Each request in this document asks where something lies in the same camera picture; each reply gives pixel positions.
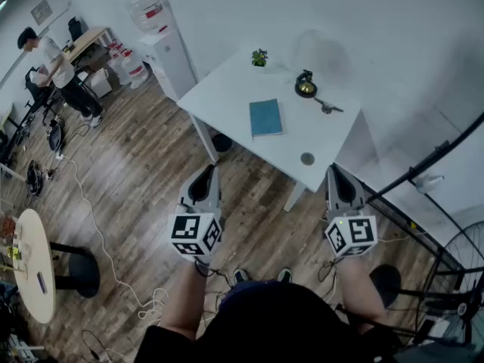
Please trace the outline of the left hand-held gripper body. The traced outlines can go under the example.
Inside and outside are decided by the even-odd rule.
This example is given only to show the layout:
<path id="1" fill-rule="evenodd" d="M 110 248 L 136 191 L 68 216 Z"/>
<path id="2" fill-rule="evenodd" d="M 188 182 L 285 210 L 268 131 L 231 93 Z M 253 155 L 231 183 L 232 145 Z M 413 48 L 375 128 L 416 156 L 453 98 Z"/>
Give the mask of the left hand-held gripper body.
<path id="1" fill-rule="evenodd" d="M 209 265 L 222 242 L 221 210 L 178 203 L 169 215 L 167 239 L 182 258 Z"/>

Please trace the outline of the black round table base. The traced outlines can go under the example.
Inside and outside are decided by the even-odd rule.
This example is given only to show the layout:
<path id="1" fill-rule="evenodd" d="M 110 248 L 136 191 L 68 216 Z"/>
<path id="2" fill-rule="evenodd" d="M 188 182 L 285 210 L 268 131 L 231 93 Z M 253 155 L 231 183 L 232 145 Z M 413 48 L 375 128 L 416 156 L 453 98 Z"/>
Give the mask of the black round table base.
<path id="1" fill-rule="evenodd" d="M 97 295 L 101 284 L 98 262 L 93 253 L 85 247 L 74 247 L 65 244 L 50 242 L 53 251 L 68 253 L 67 276 L 54 276 L 55 287 L 59 290 L 76 290 L 85 298 Z"/>

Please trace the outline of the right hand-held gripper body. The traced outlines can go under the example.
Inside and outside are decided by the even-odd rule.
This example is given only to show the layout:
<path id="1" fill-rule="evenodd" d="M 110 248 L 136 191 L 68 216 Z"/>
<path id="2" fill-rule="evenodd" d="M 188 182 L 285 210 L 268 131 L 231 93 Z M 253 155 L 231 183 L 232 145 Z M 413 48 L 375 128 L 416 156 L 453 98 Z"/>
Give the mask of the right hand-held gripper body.
<path id="1" fill-rule="evenodd" d="M 369 213 L 368 205 L 327 202 L 328 240 L 336 258 L 361 256 L 377 245 L 377 220 Z"/>

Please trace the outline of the light wooden desk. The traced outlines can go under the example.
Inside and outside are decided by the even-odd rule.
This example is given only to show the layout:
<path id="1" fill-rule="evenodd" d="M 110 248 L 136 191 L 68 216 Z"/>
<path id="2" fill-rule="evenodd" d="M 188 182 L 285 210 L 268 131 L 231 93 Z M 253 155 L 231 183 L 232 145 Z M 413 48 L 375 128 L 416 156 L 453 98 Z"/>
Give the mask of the light wooden desk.
<path id="1" fill-rule="evenodd" d="M 99 43 L 103 47 L 107 47 L 113 42 L 112 32 L 108 27 L 93 27 L 83 33 L 74 43 L 71 51 L 65 51 L 66 59 L 73 63 L 77 57 L 81 55 L 92 44 Z"/>

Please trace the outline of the white table leg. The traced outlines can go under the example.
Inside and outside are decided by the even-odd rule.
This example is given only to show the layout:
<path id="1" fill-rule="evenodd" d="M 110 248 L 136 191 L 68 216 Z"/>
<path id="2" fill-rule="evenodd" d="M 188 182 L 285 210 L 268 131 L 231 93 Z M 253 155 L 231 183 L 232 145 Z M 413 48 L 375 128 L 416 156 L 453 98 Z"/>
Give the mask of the white table leg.
<path id="1" fill-rule="evenodd" d="M 218 152 L 215 149 L 215 146 L 212 142 L 212 139 L 209 135 L 208 129 L 206 127 L 206 124 L 198 119 L 195 115 L 192 113 L 188 113 L 191 122 L 194 125 L 194 128 L 197 130 L 197 133 L 200 137 L 200 140 L 203 143 L 203 146 L 206 149 L 207 154 L 209 155 L 209 158 L 214 162 L 217 163 L 219 161 L 219 155 Z"/>
<path id="2" fill-rule="evenodd" d="M 304 191 L 306 189 L 306 186 L 302 182 L 297 182 L 294 185 L 294 188 L 292 192 L 290 193 L 290 196 L 288 197 L 286 203 L 284 204 L 284 211 L 288 213 L 289 211 L 292 210 L 296 202 L 301 198 L 303 195 Z"/>

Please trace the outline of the black round bin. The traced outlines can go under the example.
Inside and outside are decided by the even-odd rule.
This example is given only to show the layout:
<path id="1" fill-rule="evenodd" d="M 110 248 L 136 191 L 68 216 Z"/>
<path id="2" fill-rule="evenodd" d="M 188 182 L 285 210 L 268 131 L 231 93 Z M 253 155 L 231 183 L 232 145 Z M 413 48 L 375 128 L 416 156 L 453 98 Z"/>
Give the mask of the black round bin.
<path id="1" fill-rule="evenodd" d="M 233 147 L 233 141 L 222 133 L 214 135 L 212 143 L 218 154 L 226 154 Z"/>

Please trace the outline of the blue notebook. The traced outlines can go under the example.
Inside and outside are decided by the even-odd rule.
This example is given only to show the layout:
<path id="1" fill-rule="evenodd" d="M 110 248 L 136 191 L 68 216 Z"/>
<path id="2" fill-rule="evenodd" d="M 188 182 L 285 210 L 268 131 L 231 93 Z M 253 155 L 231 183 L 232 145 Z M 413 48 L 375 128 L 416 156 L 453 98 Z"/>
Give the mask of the blue notebook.
<path id="1" fill-rule="evenodd" d="M 283 126 L 276 99 L 249 103 L 250 129 L 252 138 L 281 135 Z"/>

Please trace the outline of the person's black shirt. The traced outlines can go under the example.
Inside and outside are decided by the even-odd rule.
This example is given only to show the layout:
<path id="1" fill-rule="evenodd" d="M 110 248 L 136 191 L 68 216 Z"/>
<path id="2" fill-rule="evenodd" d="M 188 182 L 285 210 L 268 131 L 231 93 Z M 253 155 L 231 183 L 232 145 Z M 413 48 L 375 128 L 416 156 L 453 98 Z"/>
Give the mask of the person's black shirt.
<path id="1" fill-rule="evenodd" d="M 359 334 L 311 290 L 257 284 L 229 296 L 197 340 L 150 326 L 134 363 L 396 363 L 385 327 Z"/>

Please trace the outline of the black swivel chair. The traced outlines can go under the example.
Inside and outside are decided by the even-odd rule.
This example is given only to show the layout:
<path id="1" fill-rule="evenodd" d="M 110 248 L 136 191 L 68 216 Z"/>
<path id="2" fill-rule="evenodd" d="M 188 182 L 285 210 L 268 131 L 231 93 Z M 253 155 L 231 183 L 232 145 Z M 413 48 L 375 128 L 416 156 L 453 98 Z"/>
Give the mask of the black swivel chair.
<path id="1" fill-rule="evenodd" d="M 61 96 L 53 84 L 50 84 L 46 87 L 38 87 L 31 81 L 30 73 L 37 71 L 37 68 L 31 67 L 29 72 L 25 75 L 25 89 L 29 91 L 33 99 L 32 103 L 27 101 L 25 108 L 28 109 L 28 115 L 34 114 L 42 108 L 42 125 L 45 126 L 45 118 L 48 115 L 48 112 L 52 112 L 54 116 L 57 115 L 56 111 L 54 110 L 54 105 L 61 100 Z"/>

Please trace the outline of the white storage box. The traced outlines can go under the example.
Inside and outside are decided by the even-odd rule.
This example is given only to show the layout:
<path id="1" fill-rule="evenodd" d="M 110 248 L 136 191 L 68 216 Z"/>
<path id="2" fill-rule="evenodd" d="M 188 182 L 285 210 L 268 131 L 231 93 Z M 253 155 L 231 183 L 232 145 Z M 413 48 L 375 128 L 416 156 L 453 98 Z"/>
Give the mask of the white storage box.
<path id="1" fill-rule="evenodd" d="M 104 97 L 112 91 L 109 82 L 109 73 L 104 68 L 101 68 L 96 73 L 90 75 L 88 85 L 99 98 Z"/>

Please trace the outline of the water jug with red cap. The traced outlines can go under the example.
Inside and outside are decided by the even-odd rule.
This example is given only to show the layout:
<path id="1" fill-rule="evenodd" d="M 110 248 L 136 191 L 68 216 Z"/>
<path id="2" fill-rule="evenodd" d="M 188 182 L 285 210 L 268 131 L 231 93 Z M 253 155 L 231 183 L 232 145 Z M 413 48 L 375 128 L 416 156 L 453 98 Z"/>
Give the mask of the water jug with red cap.
<path id="1" fill-rule="evenodd" d="M 120 54 L 118 41 L 114 39 L 107 47 L 110 55 L 110 60 L 107 64 L 116 74 L 119 84 L 126 85 L 129 82 L 129 78 L 122 66 L 123 56 Z"/>
<path id="2" fill-rule="evenodd" d="M 141 58 L 138 57 L 133 50 L 123 50 L 122 56 L 122 67 L 129 76 L 129 80 L 131 82 L 131 89 L 136 89 L 148 79 L 149 72 L 144 66 Z"/>

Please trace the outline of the white water dispenser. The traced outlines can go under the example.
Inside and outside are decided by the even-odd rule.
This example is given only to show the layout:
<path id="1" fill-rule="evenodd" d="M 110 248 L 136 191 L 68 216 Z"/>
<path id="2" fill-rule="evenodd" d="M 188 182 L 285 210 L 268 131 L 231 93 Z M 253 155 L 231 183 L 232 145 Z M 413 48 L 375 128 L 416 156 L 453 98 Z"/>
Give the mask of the white water dispenser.
<path id="1" fill-rule="evenodd" d="M 177 102 L 196 85 L 177 30 L 143 36 L 139 43 L 166 97 Z"/>

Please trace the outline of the table lamp with gold base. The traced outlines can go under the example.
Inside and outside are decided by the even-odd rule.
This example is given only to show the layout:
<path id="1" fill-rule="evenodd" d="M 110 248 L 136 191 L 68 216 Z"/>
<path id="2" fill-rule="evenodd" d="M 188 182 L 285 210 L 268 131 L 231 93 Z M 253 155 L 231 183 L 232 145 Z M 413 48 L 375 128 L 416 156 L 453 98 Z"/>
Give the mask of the table lamp with gold base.
<path id="1" fill-rule="evenodd" d="M 352 61 L 347 50 L 325 31 L 303 31 L 294 39 L 290 51 L 290 67 L 298 73 L 295 91 L 304 98 L 313 98 L 324 88 L 345 87 L 352 80 Z"/>

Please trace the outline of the black office chair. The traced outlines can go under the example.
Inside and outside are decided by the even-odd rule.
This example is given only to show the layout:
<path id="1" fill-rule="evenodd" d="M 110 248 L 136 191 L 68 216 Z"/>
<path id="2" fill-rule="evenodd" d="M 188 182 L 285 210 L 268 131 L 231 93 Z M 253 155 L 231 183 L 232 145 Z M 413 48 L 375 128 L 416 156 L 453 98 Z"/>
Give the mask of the black office chair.
<path id="1" fill-rule="evenodd" d="M 75 42 L 88 30 L 88 26 L 82 18 L 72 17 L 68 21 L 68 30 L 72 41 Z"/>

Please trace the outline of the yellow flower plant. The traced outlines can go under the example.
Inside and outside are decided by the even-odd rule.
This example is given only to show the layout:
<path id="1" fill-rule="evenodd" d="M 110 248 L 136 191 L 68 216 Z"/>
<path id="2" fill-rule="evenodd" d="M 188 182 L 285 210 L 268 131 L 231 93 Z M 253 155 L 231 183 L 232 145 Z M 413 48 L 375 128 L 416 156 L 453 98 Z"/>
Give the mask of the yellow flower plant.
<path id="1" fill-rule="evenodd" d="M 12 271 L 26 272 L 21 250 L 22 226 L 17 219 L 7 213 L 0 213 L 0 256 L 6 256 L 11 261 Z"/>

